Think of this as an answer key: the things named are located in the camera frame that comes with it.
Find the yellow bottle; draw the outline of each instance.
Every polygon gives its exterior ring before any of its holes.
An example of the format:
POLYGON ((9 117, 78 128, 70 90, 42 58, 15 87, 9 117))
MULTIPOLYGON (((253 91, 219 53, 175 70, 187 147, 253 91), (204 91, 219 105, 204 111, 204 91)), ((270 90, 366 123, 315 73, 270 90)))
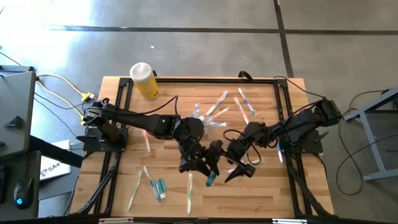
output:
POLYGON ((147 63, 139 62, 133 65, 130 69, 130 77, 145 100, 153 100, 159 95, 154 73, 147 63))

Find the yellow cable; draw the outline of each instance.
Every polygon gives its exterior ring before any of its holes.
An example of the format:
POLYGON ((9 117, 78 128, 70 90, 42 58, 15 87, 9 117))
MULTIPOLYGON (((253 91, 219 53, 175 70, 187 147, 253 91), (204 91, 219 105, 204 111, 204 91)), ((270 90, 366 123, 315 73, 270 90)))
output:
MULTIPOLYGON (((42 84, 40 81, 36 81, 36 82, 37 82, 46 92, 53 94, 54 96, 60 98, 61 100, 63 100, 63 101, 66 102, 67 104, 69 104, 70 107, 73 107, 73 105, 72 105, 71 103, 69 103, 69 101, 67 101, 66 99, 64 99, 62 96, 60 96, 60 95, 58 95, 58 94, 56 94, 56 93, 54 93, 54 92, 48 90, 46 87, 44 87, 43 84, 42 84)), ((83 115, 81 115, 81 113, 80 113, 76 108, 73 108, 73 109, 76 111, 76 113, 79 114, 80 119, 83 120, 83 115)))
POLYGON ((14 59, 8 57, 6 54, 1 53, 1 52, 0 52, 0 54, 2 54, 3 56, 5 56, 5 57, 8 58, 9 60, 12 60, 13 62, 17 63, 17 65, 19 65, 19 66, 20 66, 21 68, 23 68, 25 71, 29 72, 29 71, 28 71, 25 67, 23 67, 20 63, 18 63, 18 62, 15 61, 14 59))
POLYGON ((37 77, 40 77, 40 76, 52 76, 52 77, 57 77, 57 78, 60 78, 60 79, 62 79, 62 80, 64 80, 65 82, 67 82, 70 86, 72 86, 72 88, 73 89, 75 89, 76 90, 76 92, 78 92, 81 96, 84 96, 85 94, 84 93, 82 93, 81 91, 79 91, 72 83, 70 83, 70 81, 68 81, 66 78, 63 78, 62 76, 59 76, 59 75, 56 75, 56 74, 48 74, 48 73, 45 73, 45 74, 38 74, 38 75, 36 75, 37 77))

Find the black metal frame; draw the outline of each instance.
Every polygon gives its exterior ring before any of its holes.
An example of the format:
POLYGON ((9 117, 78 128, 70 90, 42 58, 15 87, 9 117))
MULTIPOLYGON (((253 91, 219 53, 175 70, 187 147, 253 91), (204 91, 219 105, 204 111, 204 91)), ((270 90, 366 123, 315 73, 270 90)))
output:
POLYGON ((54 146, 53 144, 50 144, 35 136, 30 136, 29 151, 40 151, 43 156, 47 156, 51 159, 58 160, 64 164, 68 164, 77 168, 81 167, 81 162, 83 161, 83 157, 71 151, 54 146))
MULTIPOLYGON (((119 85, 118 85, 118 93, 116 95, 116 102, 115 102, 115 107, 119 108, 120 104, 121 104, 121 98, 122 98, 122 94, 123 94, 123 90, 125 89, 125 87, 127 87, 127 95, 126 95, 126 100, 124 102, 124 109, 128 110, 129 106, 130 106, 130 99, 131 99, 131 95, 132 95, 132 79, 131 78, 120 78, 119 80, 119 85)), ((115 154, 117 154, 116 156, 118 156, 119 158, 121 157, 121 153, 122 152, 115 152, 115 154)), ((105 152, 105 156, 104 156, 104 161, 103 161, 103 165, 102 165, 102 169, 101 169, 101 175, 99 177, 99 182, 101 183, 101 181, 105 178, 106 173, 108 171, 108 164, 109 164, 109 160, 111 158, 111 152, 105 152)), ((112 211, 112 206, 113 206, 113 198, 114 198, 114 192, 116 189, 116 180, 118 178, 118 170, 119 170, 119 162, 120 159, 118 160, 115 170, 114 170, 114 175, 112 176, 111 179, 111 183, 110 183, 110 188, 109 188, 109 194, 108 194, 108 200, 106 202, 106 208, 104 210, 105 214, 108 214, 109 216, 111 215, 111 211, 112 211)), ((97 201, 95 202, 94 205, 94 214, 99 214, 100 213, 100 208, 101 208, 101 202, 102 202, 102 195, 103 193, 101 192, 98 196, 97 201)))
MULTIPOLYGON (((282 107, 282 101, 281 101, 281 96, 280 96, 280 87, 282 87, 283 92, 284 92, 284 98, 286 102, 286 107, 287 107, 287 113, 288 116, 290 116, 293 111, 292 111, 292 105, 290 102, 290 95, 289 95, 289 89, 288 89, 288 84, 286 80, 281 80, 281 79, 257 79, 254 80, 250 76, 246 78, 157 78, 158 83, 264 83, 264 84, 272 84, 274 87, 275 91, 275 99, 277 102, 277 111, 278 111, 278 116, 279 120, 282 121, 284 120, 284 112, 283 112, 283 107, 282 107)), ((116 95, 116 102, 115 106, 120 107, 120 102, 121 102, 121 97, 122 97, 122 92, 123 88, 125 86, 128 86, 128 91, 127 91, 127 97, 126 97, 126 102, 124 105, 124 109, 128 110, 129 109, 129 102, 131 99, 131 93, 132 93, 132 80, 130 78, 120 78, 119 81, 119 86, 118 86, 118 93, 116 95)), ((110 152, 105 152, 104 156, 104 162, 102 166, 102 171, 101 171, 101 176, 99 182, 103 180, 103 178, 106 175, 106 171, 108 170, 108 164, 110 160, 110 152)), ((303 163, 302 163, 302 158, 300 154, 296 155, 297 156, 297 167, 298 167, 298 173, 299 176, 303 179, 305 182, 305 174, 304 174, 304 168, 303 168, 303 163)), ((291 159, 289 155, 285 155, 286 159, 291 159)), ((113 175, 112 181, 111 181, 111 186, 109 188, 109 195, 108 195, 108 201, 106 205, 106 209, 104 213, 111 214, 112 210, 112 204, 113 204, 113 196, 114 196, 114 191, 116 188, 116 179, 117 179, 117 170, 118 170, 119 164, 116 166, 116 172, 113 175)), ((294 215, 297 217, 298 215, 302 215, 302 212, 300 210, 300 205, 299 205, 299 199, 297 196, 297 189, 295 186, 295 181, 294 178, 292 177, 290 172, 287 172, 289 176, 289 184, 290 184, 290 191, 292 194, 292 203, 293 203, 293 208, 294 208, 294 215)), ((102 193, 98 197, 98 200, 95 203, 94 207, 94 214, 99 214, 100 213, 100 206, 101 206, 101 201, 102 201, 102 193)), ((305 202, 305 213, 307 215, 312 214, 311 210, 311 205, 309 201, 305 198, 304 196, 304 202, 305 202)))
MULTIPOLYGON (((222 79, 222 78, 216 78, 216 79, 207 79, 207 78, 157 78, 158 83, 268 83, 268 84, 273 84, 274 86, 274 91, 275 91, 275 98, 277 100, 277 110, 279 114, 279 119, 282 120, 284 118, 283 115, 283 107, 282 107, 282 102, 281 102, 281 97, 280 97, 280 87, 282 87, 283 92, 284 92, 284 98, 286 102, 286 107, 287 107, 287 112, 288 115, 292 114, 292 106, 290 103, 290 96, 289 96, 289 90, 287 87, 287 82, 286 80, 280 80, 280 79, 258 79, 258 80, 253 80, 247 77, 245 78, 240 78, 240 79, 235 79, 235 78, 227 78, 227 79, 222 79)), ((124 106, 125 109, 128 110, 129 104, 130 104, 130 99, 131 99, 131 94, 132 94, 132 80, 130 78, 121 78, 119 81, 119 88, 118 88, 118 94, 116 97, 116 105, 120 106, 121 102, 121 97, 122 97, 122 92, 123 88, 127 86, 127 97, 126 97, 126 104, 124 106)), ((103 173, 106 173, 108 170, 108 164, 109 164, 109 158, 111 152, 105 152, 106 156, 104 158, 104 163, 103 163, 103 173)), ((121 156, 121 152, 116 152, 116 157, 121 156)), ((291 163, 291 155, 290 154, 285 154, 285 158, 287 159, 287 163, 291 163)), ((298 162, 298 167, 302 166, 302 162, 298 162)), ((114 175, 112 176, 112 181, 111 181, 111 186, 109 188, 109 195, 108 195, 108 201, 107 201, 107 206, 105 208, 105 211, 103 213, 99 213, 100 206, 101 206, 101 198, 98 198, 96 201, 96 207, 94 210, 94 213, 92 214, 72 214, 69 216, 65 217, 47 217, 47 218, 38 218, 34 220, 17 220, 14 221, 15 223, 40 223, 40 224, 49 224, 49 223, 77 223, 77 224, 97 224, 100 222, 101 218, 117 218, 117 217, 111 217, 111 211, 112 211, 112 206, 113 206, 113 199, 114 199, 114 191, 116 189, 116 179, 117 179, 117 170, 119 167, 119 161, 117 161, 117 166, 114 175)), ((352 219, 345 219, 345 218, 338 218, 337 216, 332 216, 332 217, 318 217, 312 215, 310 212, 308 212, 308 209, 311 209, 311 206, 308 204, 305 206, 306 209, 306 215, 302 214, 300 211, 299 207, 299 200, 297 198, 297 189, 295 187, 295 180, 294 178, 290 175, 290 172, 288 172, 289 175, 289 183, 290 183, 290 191, 292 194, 292 203, 294 207, 294 214, 295 217, 291 219, 304 219, 307 221, 307 223, 319 223, 319 224, 332 224, 332 223, 362 223, 362 224, 369 224, 369 223, 375 223, 375 222, 370 222, 370 221, 364 221, 364 220, 352 220, 352 219)), ((304 177, 303 169, 300 172, 299 175, 304 177)), ((278 221, 275 221, 273 218, 187 218, 187 217, 126 217, 126 218, 121 218, 119 221, 124 221, 124 222, 146 222, 146 223, 177 223, 177 222, 188 222, 192 221, 192 223, 197 223, 197 224, 211 224, 211 223, 277 223, 278 221)))

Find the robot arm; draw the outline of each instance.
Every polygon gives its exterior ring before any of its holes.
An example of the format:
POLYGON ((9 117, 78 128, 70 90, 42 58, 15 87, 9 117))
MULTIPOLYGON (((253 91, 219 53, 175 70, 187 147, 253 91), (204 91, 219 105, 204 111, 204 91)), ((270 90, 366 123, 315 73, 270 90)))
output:
POLYGON ((309 105, 311 107, 272 126, 250 122, 237 139, 230 139, 230 143, 224 151, 223 143, 220 140, 213 141, 208 149, 199 143, 204 132, 203 123, 199 119, 181 119, 175 114, 135 113, 115 108, 108 101, 109 99, 94 102, 91 107, 87 108, 84 117, 87 124, 97 127, 103 133, 103 138, 117 143, 122 137, 119 128, 109 123, 109 120, 113 120, 145 129, 158 139, 174 139, 178 142, 181 152, 179 171, 197 170, 206 176, 209 176, 211 171, 217 175, 220 174, 217 163, 220 157, 224 156, 230 164, 237 165, 225 182, 239 175, 253 176, 256 169, 252 165, 243 164, 240 161, 252 144, 267 147, 276 139, 280 139, 290 145, 300 145, 302 141, 306 140, 308 134, 318 127, 335 125, 341 118, 341 113, 334 102, 322 99, 309 105))

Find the white bottle cap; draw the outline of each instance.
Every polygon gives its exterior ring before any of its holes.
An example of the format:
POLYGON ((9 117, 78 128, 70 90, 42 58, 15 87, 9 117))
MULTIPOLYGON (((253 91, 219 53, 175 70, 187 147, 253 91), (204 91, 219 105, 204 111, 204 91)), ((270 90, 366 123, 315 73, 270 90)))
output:
POLYGON ((133 65, 130 69, 130 77, 134 82, 146 82, 152 78, 152 68, 144 62, 139 62, 133 65))

